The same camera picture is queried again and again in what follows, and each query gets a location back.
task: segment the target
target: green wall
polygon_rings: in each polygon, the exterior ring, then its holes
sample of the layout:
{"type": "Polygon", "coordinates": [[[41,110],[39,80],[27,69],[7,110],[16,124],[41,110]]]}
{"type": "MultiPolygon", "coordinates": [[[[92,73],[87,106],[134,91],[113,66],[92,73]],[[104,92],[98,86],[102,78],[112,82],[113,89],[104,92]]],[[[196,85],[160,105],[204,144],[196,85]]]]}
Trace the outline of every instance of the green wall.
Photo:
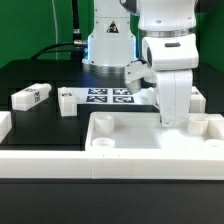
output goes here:
{"type": "Polygon", "coordinates": [[[200,61],[224,73],[224,0],[200,19],[200,61]]]}
{"type": "MultiPolygon", "coordinates": [[[[71,0],[55,0],[59,42],[72,40],[71,0]]],[[[52,0],[0,0],[0,67],[14,59],[28,59],[42,48],[55,43],[52,0]]],[[[93,29],[93,0],[78,0],[80,29],[87,39],[93,29]]],[[[137,35],[138,18],[131,17],[137,35]]],[[[197,15],[197,45],[200,61],[224,73],[224,0],[208,14],[197,15]]],[[[45,55],[41,58],[55,58],[45,55]]],[[[59,59],[69,59],[59,54],[59,59]]]]}
{"type": "MultiPolygon", "coordinates": [[[[0,0],[0,67],[14,59],[27,59],[55,44],[51,0],[0,0]]],[[[70,0],[55,0],[59,42],[72,40],[70,0]]],[[[55,58],[47,55],[43,58],[55,58]]]]}

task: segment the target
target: warning label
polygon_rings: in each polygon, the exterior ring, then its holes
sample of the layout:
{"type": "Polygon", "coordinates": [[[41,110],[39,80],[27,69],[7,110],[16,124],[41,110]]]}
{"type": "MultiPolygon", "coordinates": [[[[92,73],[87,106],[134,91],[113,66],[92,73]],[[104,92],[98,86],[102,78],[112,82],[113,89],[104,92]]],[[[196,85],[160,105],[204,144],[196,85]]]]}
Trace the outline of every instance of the warning label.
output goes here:
{"type": "Polygon", "coordinates": [[[119,33],[114,21],[110,24],[109,28],[107,29],[107,33],[119,33]]]}

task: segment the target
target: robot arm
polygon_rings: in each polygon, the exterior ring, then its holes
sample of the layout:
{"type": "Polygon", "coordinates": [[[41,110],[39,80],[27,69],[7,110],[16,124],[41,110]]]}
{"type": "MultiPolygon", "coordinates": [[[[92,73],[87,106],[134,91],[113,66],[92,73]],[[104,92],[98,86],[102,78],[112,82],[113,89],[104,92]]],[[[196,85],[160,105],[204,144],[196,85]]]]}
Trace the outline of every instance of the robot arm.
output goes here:
{"type": "MultiPolygon", "coordinates": [[[[162,125],[172,126],[175,121],[186,119],[190,107],[191,69],[198,66],[196,37],[190,33],[196,25],[197,0],[120,0],[120,3],[140,15],[138,26],[144,34],[141,57],[148,69],[142,77],[154,76],[162,125]]],[[[139,72],[136,75],[135,70],[127,68],[125,76],[127,87],[137,92],[139,72]]]]}

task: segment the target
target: black and white pattern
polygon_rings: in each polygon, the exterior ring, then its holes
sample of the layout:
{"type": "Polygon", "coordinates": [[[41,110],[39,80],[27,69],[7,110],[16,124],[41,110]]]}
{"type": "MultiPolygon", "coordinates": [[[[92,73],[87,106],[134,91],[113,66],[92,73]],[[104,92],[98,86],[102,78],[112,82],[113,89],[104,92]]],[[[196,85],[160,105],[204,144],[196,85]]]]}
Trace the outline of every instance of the black and white pattern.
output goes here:
{"type": "Polygon", "coordinates": [[[107,89],[89,89],[88,94],[93,95],[107,95],[108,90],[107,89]]]}
{"type": "Polygon", "coordinates": [[[114,96],[114,103],[134,103],[134,98],[132,96],[114,96]]]}
{"type": "Polygon", "coordinates": [[[72,94],[71,93],[62,93],[62,96],[68,97],[68,96],[72,96],[72,94]]]}
{"type": "Polygon", "coordinates": [[[131,95],[128,89],[113,89],[113,95],[131,95]]]}
{"type": "Polygon", "coordinates": [[[107,103],[107,96],[87,96],[87,103],[107,103]]]}
{"type": "Polygon", "coordinates": [[[32,92],[35,92],[36,89],[26,89],[25,91],[32,93],[32,92]]]}
{"type": "Polygon", "coordinates": [[[34,100],[35,100],[35,103],[38,102],[38,101],[40,101],[40,93],[39,92],[36,92],[34,94],[34,100]]]}

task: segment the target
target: black table surface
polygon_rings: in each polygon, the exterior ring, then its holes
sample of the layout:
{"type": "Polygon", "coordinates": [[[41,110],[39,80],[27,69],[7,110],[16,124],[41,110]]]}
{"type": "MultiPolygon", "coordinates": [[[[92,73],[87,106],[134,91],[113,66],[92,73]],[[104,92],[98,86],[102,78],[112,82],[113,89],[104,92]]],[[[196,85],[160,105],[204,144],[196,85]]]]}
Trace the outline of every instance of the black table surface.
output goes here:
{"type": "MultiPolygon", "coordinates": [[[[49,83],[48,100],[27,112],[12,111],[13,129],[1,149],[83,150],[93,111],[154,112],[150,106],[80,105],[77,117],[62,118],[59,87],[124,87],[121,75],[83,71],[73,61],[13,61],[0,70],[0,111],[11,111],[11,94],[49,83]]],[[[208,113],[224,112],[224,75],[202,64],[194,85],[207,98],[208,113]]],[[[177,180],[0,180],[2,224],[223,224],[222,181],[177,180]]]]}

